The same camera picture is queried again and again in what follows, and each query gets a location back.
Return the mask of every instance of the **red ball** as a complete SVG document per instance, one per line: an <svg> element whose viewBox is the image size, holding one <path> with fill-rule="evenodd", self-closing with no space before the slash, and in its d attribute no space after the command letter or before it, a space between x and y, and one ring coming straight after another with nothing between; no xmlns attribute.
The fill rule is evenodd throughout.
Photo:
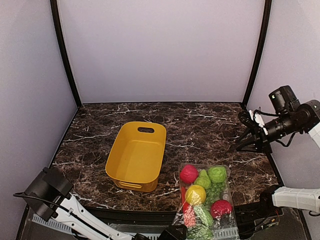
<svg viewBox="0 0 320 240"><path fill-rule="evenodd" d="M192 184L198 176L198 170L190 164L186 165L180 172L180 179L186 184Z"/></svg>
<svg viewBox="0 0 320 240"><path fill-rule="evenodd" d="M232 205L226 200L215 201L210 209L211 216L214 219L221 218L225 214L230 214L232 212Z"/></svg>

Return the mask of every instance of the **yellow lemon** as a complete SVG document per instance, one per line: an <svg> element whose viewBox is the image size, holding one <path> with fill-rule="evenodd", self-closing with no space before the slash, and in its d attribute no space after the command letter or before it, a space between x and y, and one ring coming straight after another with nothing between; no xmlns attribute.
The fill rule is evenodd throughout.
<svg viewBox="0 0 320 240"><path fill-rule="evenodd" d="M192 185L185 193L185 200L190 205L200 205L206 200L206 190L200 185Z"/></svg>

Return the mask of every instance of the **red pepper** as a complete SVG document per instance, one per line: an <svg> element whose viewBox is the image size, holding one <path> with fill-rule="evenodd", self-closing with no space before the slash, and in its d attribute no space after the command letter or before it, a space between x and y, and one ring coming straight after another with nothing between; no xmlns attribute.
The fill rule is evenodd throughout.
<svg viewBox="0 0 320 240"><path fill-rule="evenodd" d="M194 227L196 225L196 215L192 206L186 202L186 188L184 186L181 187L181 199L184 225L187 228Z"/></svg>

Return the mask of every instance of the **white wall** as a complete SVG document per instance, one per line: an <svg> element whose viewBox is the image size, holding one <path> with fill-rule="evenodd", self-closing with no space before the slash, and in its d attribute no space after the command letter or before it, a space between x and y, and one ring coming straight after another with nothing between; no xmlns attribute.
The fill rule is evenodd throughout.
<svg viewBox="0 0 320 240"><path fill-rule="evenodd" d="M50 1L0 2L0 238L12 240L23 192L48 166L76 111Z"/></svg>
<svg viewBox="0 0 320 240"><path fill-rule="evenodd" d="M264 0L60 0L84 103L241 102Z"/></svg>
<svg viewBox="0 0 320 240"><path fill-rule="evenodd" d="M268 94L290 85L300 100L320 100L320 2L273 1L265 48L249 109L274 113ZM289 148L272 144L273 157L288 187L320 188L320 149L307 134ZM320 239L320 217L305 214L312 239Z"/></svg>

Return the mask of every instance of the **black vertical post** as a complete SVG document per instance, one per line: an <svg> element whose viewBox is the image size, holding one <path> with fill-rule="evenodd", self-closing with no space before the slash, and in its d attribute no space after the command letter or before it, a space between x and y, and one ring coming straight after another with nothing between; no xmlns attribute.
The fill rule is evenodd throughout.
<svg viewBox="0 0 320 240"><path fill-rule="evenodd" d="M244 98L242 101L242 106L244 108L247 107L247 104L249 102L249 98L254 88L255 80L257 77L257 73L258 73L258 69L259 69L259 65L262 57L262 52L264 50L264 45L265 45L266 36L267 36L267 30L268 30L268 24L269 24L270 12L271 12L271 4L272 4L272 0L265 0L264 2L264 11L263 11L263 18L262 18L258 45L256 47L251 74L250 74L248 85L246 87Z"/></svg>
<svg viewBox="0 0 320 240"><path fill-rule="evenodd" d="M64 40L64 36L62 33L62 28L61 28L57 0L50 0L50 4L51 4L51 11L52 11L52 18L53 18L56 39L58 41L58 45L60 48L60 54L61 54L64 70L65 70L66 76L69 81L69 85L70 85L70 88L71 88L71 91L73 94L74 101L75 101L77 107L79 108L79 107L81 107L82 103L81 103L81 99L80 99L80 96L79 96L79 93L77 90L74 76L71 71L71 66L69 63L66 44L65 44L65 40Z"/></svg>

